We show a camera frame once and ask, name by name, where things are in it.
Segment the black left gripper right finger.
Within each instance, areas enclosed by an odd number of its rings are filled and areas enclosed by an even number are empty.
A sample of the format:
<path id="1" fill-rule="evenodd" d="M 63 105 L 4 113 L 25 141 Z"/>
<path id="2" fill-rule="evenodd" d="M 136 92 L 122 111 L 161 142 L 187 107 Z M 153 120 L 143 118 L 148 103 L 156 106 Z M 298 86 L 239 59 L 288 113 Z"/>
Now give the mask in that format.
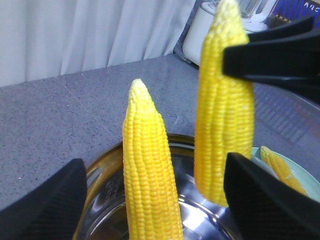
<path id="1" fill-rule="evenodd" d="M 243 155 L 227 154 L 224 192 L 244 240 L 318 240 L 320 204 Z"/>

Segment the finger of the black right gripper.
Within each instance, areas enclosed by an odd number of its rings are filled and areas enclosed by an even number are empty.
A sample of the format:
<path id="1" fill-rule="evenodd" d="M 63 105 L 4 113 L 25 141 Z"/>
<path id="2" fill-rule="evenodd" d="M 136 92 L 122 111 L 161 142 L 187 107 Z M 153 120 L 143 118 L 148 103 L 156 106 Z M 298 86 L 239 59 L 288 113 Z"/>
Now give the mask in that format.
<path id="1" fill-rule="evenodd" d="M 313 31 L 314 16 L 303 16 L 289 23 L 285 23 L 260 32 L 248 35 L 250 43 L 312 43 L 315 41 Z"/>
<path id="2" fill-rule="evenodd" d="M 320 102 L 320 38 L 292 36 L 227 47 L 222 72 Z"/>

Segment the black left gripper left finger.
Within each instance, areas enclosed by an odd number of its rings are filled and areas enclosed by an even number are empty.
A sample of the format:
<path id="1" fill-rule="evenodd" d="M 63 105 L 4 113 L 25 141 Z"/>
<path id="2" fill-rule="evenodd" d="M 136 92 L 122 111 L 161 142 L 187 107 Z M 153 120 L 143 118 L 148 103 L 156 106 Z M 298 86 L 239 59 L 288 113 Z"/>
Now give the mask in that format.
<path id="1" fill-rule="evenodd" d="M 0 212 L 2 240 L 71 240 L 87 197 L 84 161 L 67 163 Z"/>

